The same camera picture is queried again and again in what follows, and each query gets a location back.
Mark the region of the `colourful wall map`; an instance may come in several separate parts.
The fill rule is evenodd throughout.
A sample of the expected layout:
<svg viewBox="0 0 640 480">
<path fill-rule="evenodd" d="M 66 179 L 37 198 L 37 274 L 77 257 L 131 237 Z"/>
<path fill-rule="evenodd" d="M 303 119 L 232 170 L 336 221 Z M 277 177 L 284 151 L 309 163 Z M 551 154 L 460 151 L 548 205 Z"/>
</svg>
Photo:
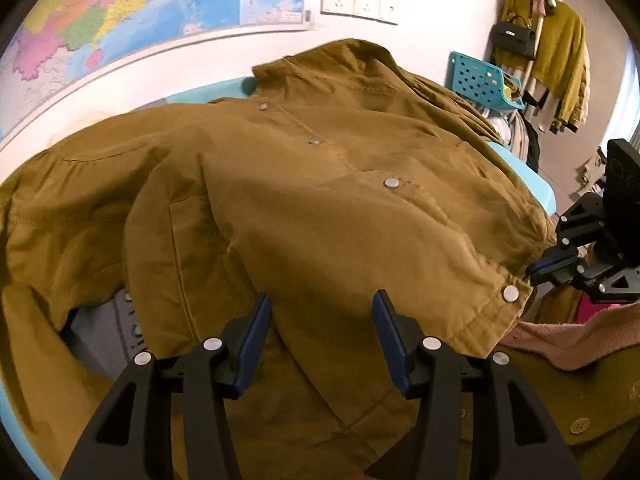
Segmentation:
<svg viewBox="0 0 640 480">
<path fill-rule="evenodd" d="M 1 57 L 1 134 L 80 78 L 154 44 L 303 18 L 304 0 L 39 0 Z"/>
</svg>

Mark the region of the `white wall socket panel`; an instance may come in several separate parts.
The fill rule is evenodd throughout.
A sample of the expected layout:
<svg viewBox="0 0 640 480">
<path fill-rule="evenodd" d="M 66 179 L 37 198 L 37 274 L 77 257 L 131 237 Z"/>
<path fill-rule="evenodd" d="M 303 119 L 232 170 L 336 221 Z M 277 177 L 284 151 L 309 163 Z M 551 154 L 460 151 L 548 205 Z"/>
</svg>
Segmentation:
<svg viewBox="0 0 640 480">
<path fill-rule="evenodd" d="M 398 24 L 396 0 L 321 0 L 320 12 L 383 24 Z"/>
</svg>

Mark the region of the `pink knitted garment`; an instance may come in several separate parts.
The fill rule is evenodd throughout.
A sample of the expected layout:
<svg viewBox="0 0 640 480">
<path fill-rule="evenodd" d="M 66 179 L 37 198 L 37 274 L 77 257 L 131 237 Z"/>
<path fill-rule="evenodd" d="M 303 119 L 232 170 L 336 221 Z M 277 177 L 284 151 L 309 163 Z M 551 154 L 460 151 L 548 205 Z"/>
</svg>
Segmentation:
<svg viewBox="0 0 640 480">
<path fill-rule="evenodd" d="M 639 305 L 615 307 L 585 324 L 518 322 L 501 340 L 503 347 L 542 356 L 558 370 L 578 370 L 639 345 Z"/>
</svg>

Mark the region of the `mustard hanging sweater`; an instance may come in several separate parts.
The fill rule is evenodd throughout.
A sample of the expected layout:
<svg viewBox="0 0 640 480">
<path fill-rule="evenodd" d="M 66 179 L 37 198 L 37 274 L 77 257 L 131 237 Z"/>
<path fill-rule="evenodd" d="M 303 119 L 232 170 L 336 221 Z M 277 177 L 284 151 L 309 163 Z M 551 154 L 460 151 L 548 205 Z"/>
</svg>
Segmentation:
<svg viewBox="0 0 640 480">
<path fill-rule="evenodd" d="M 577 131 L 586 122 L 590 98 L 590 59 L 582 18 L 562 0 L 546 16 L 533 12 L 532 0 L 506 0 L 499 20 L 530 28 L 542 25 L 533 62 L 500 48 L 495 50 L 495 61 L 510 74 L 528 77 L 526 92 L 533 103 L 553 110 L 552 131 Z"/>
</svg>

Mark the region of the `black handbag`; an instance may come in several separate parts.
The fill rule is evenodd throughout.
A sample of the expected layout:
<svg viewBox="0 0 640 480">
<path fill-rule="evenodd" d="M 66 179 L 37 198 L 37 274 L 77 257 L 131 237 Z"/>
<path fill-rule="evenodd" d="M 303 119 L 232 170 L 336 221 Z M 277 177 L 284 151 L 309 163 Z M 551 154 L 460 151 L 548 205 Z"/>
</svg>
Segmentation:
<svg viewBox="0 0 640 480">
<path fill-rule="evenodd" d="M 533 61 L 536 48 L 536 32 L 527 18 L 513 14 L 505 21 L 492 26 L 490 40 L 495 48 Z"/>
</svg>

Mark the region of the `olive buttoned coat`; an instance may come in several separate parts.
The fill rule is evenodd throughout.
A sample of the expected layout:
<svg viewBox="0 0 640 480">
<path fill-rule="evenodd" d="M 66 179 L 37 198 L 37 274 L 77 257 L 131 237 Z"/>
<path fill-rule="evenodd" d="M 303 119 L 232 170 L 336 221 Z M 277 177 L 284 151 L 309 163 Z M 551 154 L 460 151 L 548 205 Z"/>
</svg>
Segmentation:
<svg viewBox="0 0 640 480">
<path fill-rule="evenodd" d="M 585 479 L 603 479 L 639 429 L 639 348 L 498 344 L 570 447 Z"/>
</svg>

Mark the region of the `blue perforated basket top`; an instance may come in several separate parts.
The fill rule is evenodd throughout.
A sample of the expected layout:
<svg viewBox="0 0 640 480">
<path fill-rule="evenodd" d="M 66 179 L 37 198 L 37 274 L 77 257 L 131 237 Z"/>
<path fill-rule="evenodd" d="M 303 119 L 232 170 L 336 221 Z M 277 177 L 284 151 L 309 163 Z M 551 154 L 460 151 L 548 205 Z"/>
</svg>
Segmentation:
<svg viewBox="0 0 640 480">
<path fill-rule="evenodd" d="M 446 87 L 493 112 L 510 113 L 525 107 L 518 78 L 506 78 L 498 66 L 459 52 L 449 55 Z"/>
</svg>

